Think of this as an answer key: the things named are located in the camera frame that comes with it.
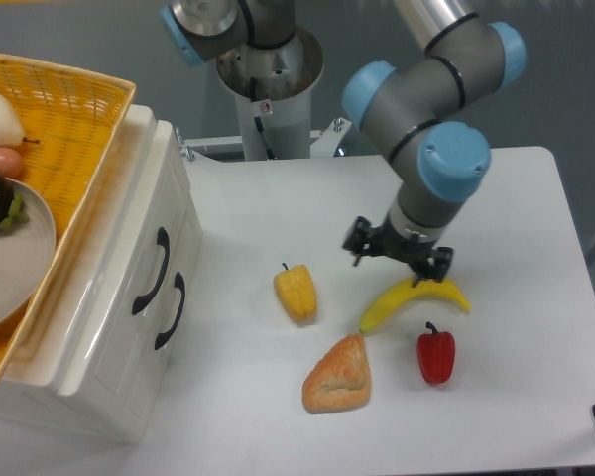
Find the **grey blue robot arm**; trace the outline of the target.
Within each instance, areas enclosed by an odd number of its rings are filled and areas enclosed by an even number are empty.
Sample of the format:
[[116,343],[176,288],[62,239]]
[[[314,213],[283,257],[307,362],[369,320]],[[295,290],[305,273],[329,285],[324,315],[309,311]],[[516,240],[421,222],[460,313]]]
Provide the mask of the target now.
[[[344,87],[342,105],[402,185],[382,225],[356,219],[344,248],[355,258],[405,263],[418,281],[441,282],[453,252],[439,239],[491,161],[485,137],[453,115],[515,81],[527,52],[514,28],[483,22],[465,1],[396,7],[422,62],[405,72],[385,61],[367,64]],[[246,159],[309,156],[310,94],[323,52],[297,24],[294,2],[173,1],[161,18],[187,63],[215,63],[236,103]]]

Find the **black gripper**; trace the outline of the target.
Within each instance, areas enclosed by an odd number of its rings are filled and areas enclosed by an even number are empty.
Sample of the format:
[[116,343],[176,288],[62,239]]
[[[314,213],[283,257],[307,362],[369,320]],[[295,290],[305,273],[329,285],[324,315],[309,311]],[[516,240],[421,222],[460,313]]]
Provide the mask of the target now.
[[435,241],[422,241],[416,235],[400,234],[390,218],[386,218],[379,228],[358,216],[348,229],[342,248],[353,256],[353,267],[358,267],[364,257],[385,256],[408,264],[413,270],[412,287],[422,281],[441,283],[451,266],[451,247],[433,248]]

